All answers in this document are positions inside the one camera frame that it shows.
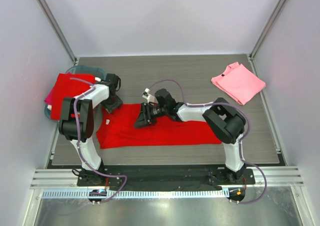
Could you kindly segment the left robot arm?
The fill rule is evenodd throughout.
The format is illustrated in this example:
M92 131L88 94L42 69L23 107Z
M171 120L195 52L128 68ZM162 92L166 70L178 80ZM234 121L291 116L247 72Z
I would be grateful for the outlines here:
M106 174L92 139L95 107L101 104L111 113L123 104L116 95L121 88L121 79L115 74L107 74L104 80L94 83L75 75L71 75L70 80L88 86L84 92L63 99L58 127L59 133L70 141L81 160L79 178L87 177L96 186L102 185L106 178L121 178L121 175Z

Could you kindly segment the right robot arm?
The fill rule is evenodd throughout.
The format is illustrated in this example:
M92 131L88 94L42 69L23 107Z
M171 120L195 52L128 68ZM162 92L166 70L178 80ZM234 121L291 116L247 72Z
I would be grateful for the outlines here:
M222 179L238 183L246 169L240 150L246 119L224 98L207 104L177 102L167 89L159 89L155 95L146 88L142 97L147 100L140 105L135 128L155 125L159 117L167 116L176 122L205 122L222 142L225 153L225 170Z

